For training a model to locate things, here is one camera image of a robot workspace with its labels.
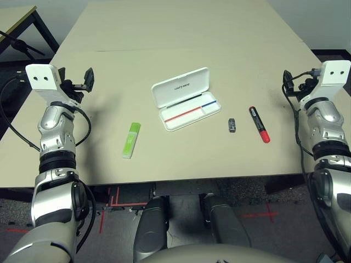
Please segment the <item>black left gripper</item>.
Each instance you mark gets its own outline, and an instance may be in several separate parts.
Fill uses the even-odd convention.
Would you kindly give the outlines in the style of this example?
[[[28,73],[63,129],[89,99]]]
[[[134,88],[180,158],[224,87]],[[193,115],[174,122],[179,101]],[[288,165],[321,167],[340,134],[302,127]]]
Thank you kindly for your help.
[[[61,80],[61,89],[63,92],[72,100],[77,103],[81,103],[84,97],[83,92],[90,93],[94,85],[94,72],[92,68],[89,68],[84,75],[84,84],[73,84],[71,80],[65,80],[65,70],[62,67],[59,69],[59,76]]]

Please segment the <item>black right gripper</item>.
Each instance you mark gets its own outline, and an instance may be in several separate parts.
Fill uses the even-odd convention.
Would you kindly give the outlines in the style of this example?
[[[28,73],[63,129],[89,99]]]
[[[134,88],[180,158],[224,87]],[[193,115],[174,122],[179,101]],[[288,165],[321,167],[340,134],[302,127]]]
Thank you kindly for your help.
[[[293,95],[294,92],[294,83],[293,77],[288,70],[283,72],[283,91],[286,95]],[[316,78],[307,78],[304,83],[299,85],[299,90],[304,93],[311,93],[312,90],[316,87]]]

